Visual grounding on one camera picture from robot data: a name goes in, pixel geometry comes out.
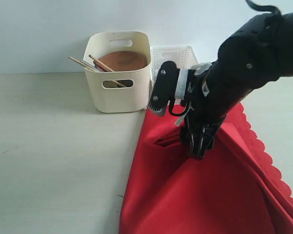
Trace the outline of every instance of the red cloth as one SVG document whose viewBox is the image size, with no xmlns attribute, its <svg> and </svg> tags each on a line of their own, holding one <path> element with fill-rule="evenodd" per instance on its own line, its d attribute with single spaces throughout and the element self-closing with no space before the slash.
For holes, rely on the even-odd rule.
<svg viewBox="0 0 293 234">
<path fill-rule="evenodd" d="M 213 150 L 201 161 L 188 158 L 175 120 L 146 113 L 120 234 L 293 234 L 291 190 L 241 104 L 229 113 Z"/>
</svg>

